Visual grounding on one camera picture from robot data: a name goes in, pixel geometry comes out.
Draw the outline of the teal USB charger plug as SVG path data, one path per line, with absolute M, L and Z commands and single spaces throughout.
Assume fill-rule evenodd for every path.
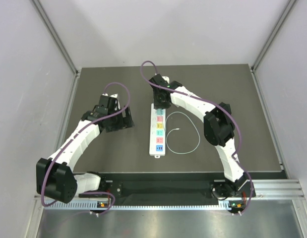
M 158 116 L 162 116 L 164 114 L 164 110 L 163 109 L 157 109 L 156 113 Z

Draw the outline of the white power strip coloured sockets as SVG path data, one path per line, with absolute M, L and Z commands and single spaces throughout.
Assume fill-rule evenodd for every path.
M 166 133 L 165 121 L 166 110 L 162 116 L 158 116 L 154 104 L 151 104 L 150 114 L 150 137 L 149 137 L 149 155 L 154 158 L 160 158 L 166 154 Z

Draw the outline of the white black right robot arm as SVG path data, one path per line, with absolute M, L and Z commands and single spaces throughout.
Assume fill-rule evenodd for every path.
M 215 104 L 188 91 L 177 81 L 170 82 L 160 74 L 149 81 L 153 89 L 154 108 L 181 107 L 203 122 L 204 137 L 215 146 L 224 168 L 227 196 L 238 196 L 244 190 L 247 175 L 241 168 L 235 147 L 235 121 L 229 104 Z

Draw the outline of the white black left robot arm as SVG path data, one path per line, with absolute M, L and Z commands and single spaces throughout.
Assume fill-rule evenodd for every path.
M 83 114 L 74 132 L 49 158 L 36 164 L 37 193 L 42 198 L 69 203 L 75 196 L 92 192 L 103 196 L 107 185 L 94 172 L 74 175 L 73 169 L 90 143 L 102 132 L 134 127 L 128 106 L 120 107 L 118 95 L 101 95 L 93 110 Z

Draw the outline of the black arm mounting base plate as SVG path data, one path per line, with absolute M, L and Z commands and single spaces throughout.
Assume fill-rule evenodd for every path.
M 255 189 L 246 174 L 236 182 L 224 178 L 220 172 L 162 172 L 162 173 L 99 173 L 101 183 L 96 191 L 79 197 L 97 196 L 110 192 L 116 198 L 131 195 L 197 195 L 203 198 L 255 197 Z

